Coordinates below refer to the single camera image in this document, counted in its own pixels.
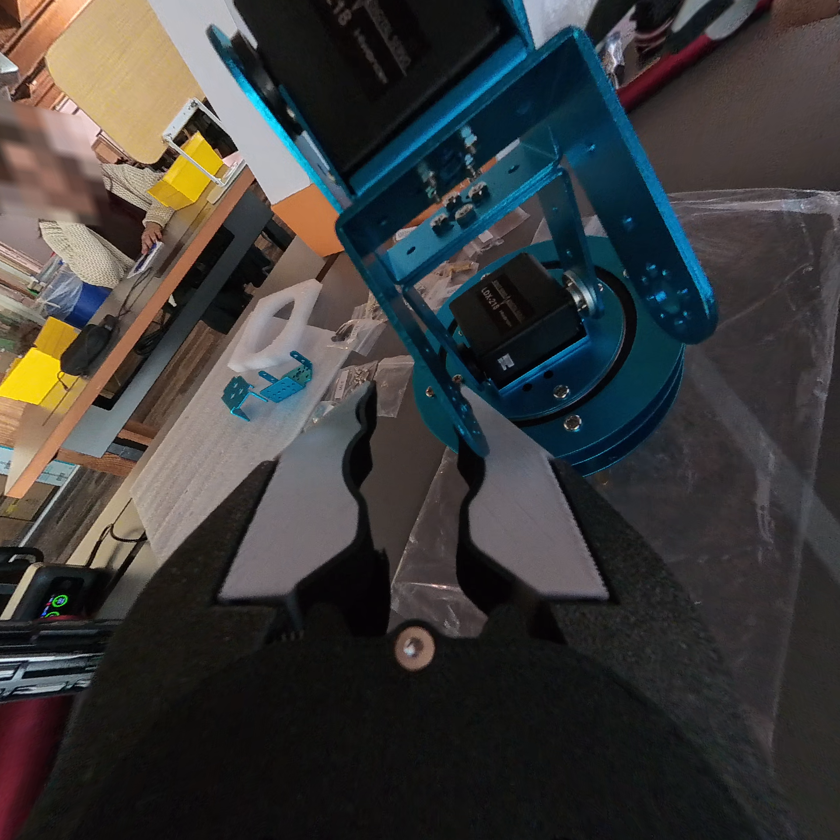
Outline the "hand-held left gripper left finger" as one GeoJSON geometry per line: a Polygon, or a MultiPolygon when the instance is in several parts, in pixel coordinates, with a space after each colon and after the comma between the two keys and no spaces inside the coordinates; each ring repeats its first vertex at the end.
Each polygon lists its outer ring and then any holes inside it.
{"type": "Polygon", "coordinates": [[[302,630],[330,605],[352,634],[384,634],[390,566],[361,487],[371,473],[373,381],[357,387],[278,458],[218,593],[224,605],[279,606],[302,630]]]}

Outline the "white foam sheet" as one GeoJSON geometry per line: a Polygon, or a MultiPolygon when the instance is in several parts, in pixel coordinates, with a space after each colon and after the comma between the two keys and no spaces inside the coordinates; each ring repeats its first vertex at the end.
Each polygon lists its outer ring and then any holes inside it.
{"type": "Polygon", "coordinates": [[[235,335],[133,483],[133,504],[157,564],[167,561],[255,467],[349,400],[352,376],[342,370],[350,361],[329,347],[331,336],[308,327],[299,351],[313,363],[312,381],[279,404],[250,396],[244,420],[223,402],[224,388],[235,376],[228,367],[239,339],[235,335]]]}

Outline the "red metal tube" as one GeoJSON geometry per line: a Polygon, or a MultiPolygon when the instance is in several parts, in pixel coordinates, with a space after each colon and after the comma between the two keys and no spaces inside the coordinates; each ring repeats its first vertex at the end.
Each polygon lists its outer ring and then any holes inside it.
{"type": "Polygon", "coordinates": [[[1,706],[1,838],[15,838],[42,792],[76,696],[1,706]]]}

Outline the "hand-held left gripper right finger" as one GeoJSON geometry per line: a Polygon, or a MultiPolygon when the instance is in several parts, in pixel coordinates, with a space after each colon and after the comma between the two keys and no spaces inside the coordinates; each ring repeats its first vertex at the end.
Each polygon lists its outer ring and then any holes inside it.
{"type": "Polygon", "coordinates": [[[559,632],[553,605],[605,603],[610,592],[550,453],[474,390],[462,395],[489,449],[478,456],[458,443],[467,485],[458,513],[458,585],[486,616],[510,606],[528,632],[559,632]]]}

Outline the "black pouch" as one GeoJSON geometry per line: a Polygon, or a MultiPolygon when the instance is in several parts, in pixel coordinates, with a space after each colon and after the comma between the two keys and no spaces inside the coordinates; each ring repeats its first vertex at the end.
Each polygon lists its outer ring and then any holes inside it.
{"type": "Polygon", "coordinates": [[[110,345],[119,328],[119,318],[112,314],[100,322],[85,325],[59,358],[60,372],[68,376],[88,375],[110,345]]]}

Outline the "white cardboard box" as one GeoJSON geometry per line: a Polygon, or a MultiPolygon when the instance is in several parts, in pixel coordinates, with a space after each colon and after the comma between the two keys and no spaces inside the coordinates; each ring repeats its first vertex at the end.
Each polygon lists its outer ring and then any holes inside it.
{"type": "Polygon", "coordinates": [[[240,90],[207,36],[210,25],[227,36],[235,19],[222,1],[150,1],[174,47],[238,147],[274,214],[320,257],[343,251],[339,212],[295,160],[280,137],[240,90]]]}

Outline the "blue metal bracket assembly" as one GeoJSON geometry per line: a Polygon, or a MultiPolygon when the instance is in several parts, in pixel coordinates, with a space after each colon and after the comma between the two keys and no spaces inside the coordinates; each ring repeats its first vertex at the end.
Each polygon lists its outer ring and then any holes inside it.
{"type": "Polygon", "coordinates": [[[258,371],[259,378],[264,381],[261,389],[256,390],[255,386],[242,375],[233,377],[222,392],[222,402],[227,410],[234,417],[249,422],[250,418],[244,409],[249,397],[263,403],[279,404],[303,391],[312,380],[312,362],[297,351],[291,352],[290,356],[298,362],[298,365],[281,378],[267,371],[258,371]]]}

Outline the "yellow plastic bin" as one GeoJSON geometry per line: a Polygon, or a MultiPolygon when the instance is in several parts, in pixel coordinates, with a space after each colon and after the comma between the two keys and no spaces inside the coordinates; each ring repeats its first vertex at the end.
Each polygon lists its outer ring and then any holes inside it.
{"type": "Polygon", "coordinates": [[[158,203],[179,211],[194,204],[225,167],[223,159],[200,132],[179,148],[177,160],[147,193],[158,203]]]}
{"type": "Polygon", "coordinates": [[[57,318],[48,317],[39,331],[33,347],[42,354],[60,360],[79,334],[80,330],[72,325],[57,318]]]}
{"type": "Polygon", "coordinates": [[[60,361],[36,347],[16,359],[4,375],[1,397],[16,403],[40,405],[60,384],[60,361]]]}

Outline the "white foam block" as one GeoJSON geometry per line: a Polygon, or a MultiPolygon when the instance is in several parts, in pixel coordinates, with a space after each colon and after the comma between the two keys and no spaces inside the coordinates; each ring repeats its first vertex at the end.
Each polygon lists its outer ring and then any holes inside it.
{"type": "Polygon", "coordinates": [[[245,374],[290,361],[292,352],[300,349],[300,341],[321,290],[322,283],[311,278],[259,299],[233,348],[228,368],[245,374]],[[268,327],[287,305],[291,305],[289,319],[278,335],[268,341],[268,327]]]}

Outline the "pile of small hardware bags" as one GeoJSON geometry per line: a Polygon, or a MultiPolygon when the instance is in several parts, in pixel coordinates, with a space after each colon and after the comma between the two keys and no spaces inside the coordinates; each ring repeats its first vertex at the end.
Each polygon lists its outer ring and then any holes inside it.
{"type": "MultiPolygon", "coordinates": [[[[478,267],[476,261],[457,255],[420,280],[416,289],[432,312],[439,313],[455,292],[477,273],[478,267]]],[[[369,292],[365,302],[355,307],[337,329],[340,348],[350,350],[352,354],[370,356],[385,330],[385,324],[386,317],[369,292]]],[[[304,431],[319,425],[328,413],[348,400],[352,392],[367,382],[375,383],[378,415],[396,417],[412,377],[413,367],[413,359],[408,354],[345,365],[332,378],[321,402],[313,409],[304,425],[304,431]]]]}

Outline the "large clear plastic bag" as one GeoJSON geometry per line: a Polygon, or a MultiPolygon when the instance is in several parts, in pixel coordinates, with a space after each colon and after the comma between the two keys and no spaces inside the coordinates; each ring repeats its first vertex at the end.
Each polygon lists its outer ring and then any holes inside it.
{"type": "Polygon", "coordinates": [[[838,582],[816,491],[835,357],[838,192],[670,195],[714,287],[715,333],[643,444],[590,477],[699,606],[763,751],[774,746],[803,557],[838,582]]]}

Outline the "small black display device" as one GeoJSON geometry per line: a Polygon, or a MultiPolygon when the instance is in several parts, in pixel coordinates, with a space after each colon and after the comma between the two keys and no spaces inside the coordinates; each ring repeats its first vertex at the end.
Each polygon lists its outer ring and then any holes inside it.
{"type": "Polygon", "coordinates": [[[85,565],[47,563],[35,548],[1,548],[1,618],[35,622],[87,618],[98,611],[109,573],[85,565]]]}

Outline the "wooden office desk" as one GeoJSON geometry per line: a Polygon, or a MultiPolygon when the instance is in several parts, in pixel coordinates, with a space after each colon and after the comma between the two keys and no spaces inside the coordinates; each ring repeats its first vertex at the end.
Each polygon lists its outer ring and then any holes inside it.
{"type": "Polygon", "coordinates": [[[255,181],[243,165],[218,199],[210,199],[213,187],[206,189],[196,204],[173,216],[160,267],[110,292],[93,321],[112,314],[119,323],[92,372],[71,385],[57,384],[46,403],[23,404],[3,495],[24,497],[54,459],[86,456],[101,462],[115,439],[127,438],[125,428],[137,406],[272,222],[270,205],[253,191],[255,181]],[[129,383],[117,397],[104,400],[102,391],[196,264],[207,268],[201,284],[129,383]]]}

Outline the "blue toy robot arm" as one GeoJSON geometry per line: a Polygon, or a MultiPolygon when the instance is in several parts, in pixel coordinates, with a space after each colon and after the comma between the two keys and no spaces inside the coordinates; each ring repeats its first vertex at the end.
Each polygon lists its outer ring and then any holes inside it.
{"type": "Polygon", "coordinates": [[[588,35],[523,2],[233,2],[206,36],[339,211],[453,451],[481,397],[583,476],[674,404],[711,284],[588,35]]]}

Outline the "blue barrel bin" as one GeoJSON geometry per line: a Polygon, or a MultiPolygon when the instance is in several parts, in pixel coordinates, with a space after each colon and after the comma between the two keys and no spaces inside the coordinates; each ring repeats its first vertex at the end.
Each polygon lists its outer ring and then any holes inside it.
{"type": "Polygon", "coordinates": [[[111,289],[81,282],[77,290],[78,295],[75,302],[66,313],[59,317],[59,320],[68,323],[76,329],[82,329],[95,316],[105,300],[107,300],[111,289]]]}

